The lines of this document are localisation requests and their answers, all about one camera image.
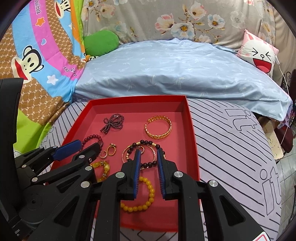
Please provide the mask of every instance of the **cartoon face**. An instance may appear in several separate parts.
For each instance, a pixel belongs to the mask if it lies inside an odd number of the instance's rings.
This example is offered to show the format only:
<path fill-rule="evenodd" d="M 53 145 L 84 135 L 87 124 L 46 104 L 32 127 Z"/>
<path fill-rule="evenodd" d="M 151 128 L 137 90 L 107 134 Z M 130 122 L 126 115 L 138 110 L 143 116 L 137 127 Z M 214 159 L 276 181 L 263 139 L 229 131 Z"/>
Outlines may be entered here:
<path fill-rule="evenodd" d="M 249 40 L 244 46 L 245 48 L 242 51 L 242 54 L 247 51 L 245 55 L 249 55 L 249 61 L 252 61 L 250 63 L 268 74 L 275 61 L 275 54 L 272 49 L 264 42 L 255 39 Z"/>
<path fill-rule="evenodd" d="M 243 46 L 237 55 L 264 73 L 272 73 L 278 50 L 247 30 L 245 30 L 245 33 Z"/>
<path fill-rule="evenodd" d="M 58 18 L 62 18 L 65 11 L 71 12 L 70 0 L 62 0 L 61 3 L 57 1 L 54 3 L 54 9 Z"/>
<path fill-rule="evenodd" d="M 24 83 L 29 83 L 32 79 L 31 73 L 43 69 L 40 53 L 33 49 L 31 45 L 24 49 L 22 59 L 19 57 L 12 58 L 11 68 L 15 78 L 23 78 Z"/>

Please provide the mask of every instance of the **red box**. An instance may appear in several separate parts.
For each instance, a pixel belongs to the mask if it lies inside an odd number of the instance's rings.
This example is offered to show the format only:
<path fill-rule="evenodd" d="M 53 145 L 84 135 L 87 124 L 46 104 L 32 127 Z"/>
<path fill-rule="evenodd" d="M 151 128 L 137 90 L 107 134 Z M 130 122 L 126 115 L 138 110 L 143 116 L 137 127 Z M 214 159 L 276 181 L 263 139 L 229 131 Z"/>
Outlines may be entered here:
<path fill-rule="evenodd" d="M 103 119 L 110 118 L 115 113 L 124 116 L 123 128 L 118 130 L 111 127 L 107 135 L 100 132 L 100 129 L 105 126 Z M 155 115 L 164 115 L 172 122 L 171 133 L 161 140 L 149 138 L 144 129 L 147 120 Z M 160 135 L 168 130 L 168 123 L 164 120 L 155 120 L 147 124 L 147 129 L 152 134 Z M 107 149 L 109 143 L 117 145 L 116 154 L 105 159 L 111 167 L 109 175 L 120 171 L 124 149 L 133 142 L 143 139 L 159 144 L 165 151 L 166 159 L 175 162 L 178 170 L 199 180 L 196 141 L 185 96 L 131 96 L 92 100 L 77 118 L 63 145 L 76 139 L 82 141 L 92 134 L 102 137 L 103 150 Z M 95 140 L 88 141 L 87 146 L 94 142 Z M 71 158 L 54 162 L 52 168 L 69 163 Z M 149 162 L 152 159 L 151 149 L 145 148 L 141 162 Z M 96 168 L 95 173 L 97 177 L 101 177 L 102 168 Z M 141 170 L 140 175 L 147 177 L 154 186 L 155 201 L 146 211 L 128 213 L 121 210 L 121 226 L 146 231 L 176 232 L 178 230 L 177 200 L 164 201 L 162 199 L 157 167 Z M 140 182 L 137 199 L 123 202 L 129 207 L 139 206 L 145 204 L 148 196 L 148 188 Z"/>

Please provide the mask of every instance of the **cartoon star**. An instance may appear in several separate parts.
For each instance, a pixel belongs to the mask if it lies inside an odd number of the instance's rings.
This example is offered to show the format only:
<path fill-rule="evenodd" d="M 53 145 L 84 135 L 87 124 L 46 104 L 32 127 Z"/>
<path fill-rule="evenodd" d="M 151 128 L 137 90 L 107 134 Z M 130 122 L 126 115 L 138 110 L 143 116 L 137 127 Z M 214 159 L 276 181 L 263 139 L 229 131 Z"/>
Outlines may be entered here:
<path fill-rule="evenodd" d="M 55 74 L 52 76 L 47 76 L 48 81 L 46 83 L 55 85 L 55 83 L 58 81 L 58 79 L 55 78 Z"/>
<path fill-rule="evenodd" d="M 44 17 L 38 18 L 35 26 L 41 27 L 45 23 Z"/>

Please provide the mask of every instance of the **jewelry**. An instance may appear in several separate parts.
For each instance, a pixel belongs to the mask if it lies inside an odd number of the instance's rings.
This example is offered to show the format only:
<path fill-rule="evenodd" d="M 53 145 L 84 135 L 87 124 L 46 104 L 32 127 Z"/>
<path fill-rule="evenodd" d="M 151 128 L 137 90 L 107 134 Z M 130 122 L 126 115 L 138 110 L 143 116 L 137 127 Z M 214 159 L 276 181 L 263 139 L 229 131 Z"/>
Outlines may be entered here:
<path fill-rule="evenodd" d="M 147 210 L 148 207 L 150 207 L 150 205 L 154 202 L 155 190 L 154 190 L 153 186 L 151 185 L 151 182 L 146 177 L 140 177 L 139 181 L 146 183 L 146 185 L 147 185 L 147 187 L 149 189 L 149 199 L 144 205 L 134 206 L 134 207 L 128 207 L 123 202 L 121 202 L 120 207 L 124 211 L 128 211 L 128 212 L 131 213 L 131 212 L 136 212 L 136 211 Z"/>
<path fill-rule="evenodd" d="M 150 123 L 150 122 L 152 122 L 152 121 L 155 121 L 155 120 L 165 120 L 165 121 L 166 121 L 167 123 L 169 123 L 169 125 L 170 125 L 169 130 L 168 130 L 166 133 L 162 134 L 162 135 L 152 135 L 152 134 L 147 130 L 147 123 L 145 123 L 145 131 L 146 131 L 147 135 L 148 135 L 150 138 L 152 138 L 152 139 L 163 139 L 163 138 L 167 137 L 167 136 L 170 134 L 171 130 L 172 130 L 172 122 L 170 121 L 170 119 L 167 118 L 167 117 L 165 117 L 165 116 L 163 116 L 163 115 L 156 115 L 156 116 L 153 116 L 153 117 L 151 117 L 150 119 L 148 119 L 148 123 Z"/>
<path fill-rule="evenodd" d="M 106 158 L 107 158 L 107 156 L 108 156 L 108 152 L 106 152 L 106 151 L 101 151 L 101 153 L 100 153 L 100 155 L 99 155 L 99 157 L 100 157 L 100 158 L 102 158 L 102 159 L 106 159 Z"/>
<path fill-rule="evenodd" d="M 103 144 L 104 144 L 104 143 L 103 143 L 103 140 L 102 140 L 102 138 L 101 138 L 99 135 L 90 135 L 90 136 L 88 136 L 87 138 L 85 138 L 85 139 L 82 141 L 82 145 L 81 145 L 81 150 L 80 150 L 80 151 L 82 151 L 84 145 L 85 145 L 89 140 L 91 140 L 91 139 L 93 139 L 93 138 L 98 139 L 98 144 L 100 145 L 100 147 L 103 146 Z"/>
<path fill-rule="evenodd" d="M 154 155 L 154 158 L 153 158 L 153 161 L 152 162 L 148 162 L 148 163 L 141 163 L 141 170 L 143 169 L 146 169 L 146 168 L 151 168 L 151 167 L 155 167 L 157 166 L 157 161 L 156 161 L 156 153 L 155 151 L 153 150 L 153 147 L 155 147 L 156 149 L 160 148 L 160 145 L 158 144 L 155 144 L 153 143 L 152 141 L 144 141 L 144 140 L 140 140 L 139 142 L 137 143 L 133 143 L 132 145 L 128 146 L 122 153 L 122 162 L 125 163 L 124 161 L 124 153 L 127 151 L 127 154 L 126 154 L 126 159 L 127 161 L 132 161 L 132 159 L 129 158 L 129 155 L 132 153 L 132 151 L 135 149 L 135 148 L 139 148 L 139 147 L 142 147 L 141 145 L 146 145 L 147 147 L 149 147 L 152 151 L 153 151 L 153 155 Z"/>
<path fill-rule="evenodd" d="M 104 123 L 106 125 L 101 129 L 101 132 L 107 134 L 111 126 L 115 129 L 121 129 L 123 127 L 123 120 L 124 117 L 121 114 L 113 114 L 109 119 L 105 118 Z"/>
<path fill-rule="evenodd" d="M 113 152 L 113 154 L 110 154 L 110 153 L 109 153 L 109 149 L 110 149 L 110 148 L 114 148 L 114 152 Z M 116 145 L 113 144 L 113 143 L 110 143 L 110 146 L 108 146 L 108 148 L 107 148 L 107 154 L 108 154 L 109 156 L 114 156 L 115 153 L 116 153 Z"/>
<path fill-rule="evenodd" d="M 90 165 L 93 168 L 104 166 L 104 173 L 99 179 L 97 179 L 98 182 L 102 182 L 108 177 L 109 171 L 110 171 L 110 165 L 109 165 L 108 162 L 106 162 L 106 161 L 98 161 L 96 163 L 91 163 Z"/>
<path fill-rule="evenodd" d="M 122 159 L 122 162 L 123 162 L 123 163 L 125 163 L 124 158 L 123 158 L 123 157 L 124 157 L 124 153 L 125 153 L 127 150 L 129 150 L 129 148 L 130 148 L 131 146 L 128 146 L 126 149 L 124 149 L 124 151 L 123 151 L 123 153 L 122 153 L 121 159 Z M 143 154 L 144 151 L 145 151 L 144 147 L 142 147 L 142 146 L 136 146 L 136 147 L 134 147 L 134 148 L 142 148 L 143 151 L 141 152 L 141 154 Z"/>

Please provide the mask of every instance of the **floral bedding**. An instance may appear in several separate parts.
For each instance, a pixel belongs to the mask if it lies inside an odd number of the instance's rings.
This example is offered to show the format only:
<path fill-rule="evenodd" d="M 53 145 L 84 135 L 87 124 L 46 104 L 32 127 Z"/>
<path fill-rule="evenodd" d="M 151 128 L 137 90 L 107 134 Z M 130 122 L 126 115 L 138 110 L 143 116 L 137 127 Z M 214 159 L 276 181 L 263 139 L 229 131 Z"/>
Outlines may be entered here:
<path fill-rule="evenodd" d="M 245 28 L 275 42 L 266 0 L 84 0 L 81 19 L 84 36 L 108 29 L 122 43 L 178 38 L 237 50 Z"/>

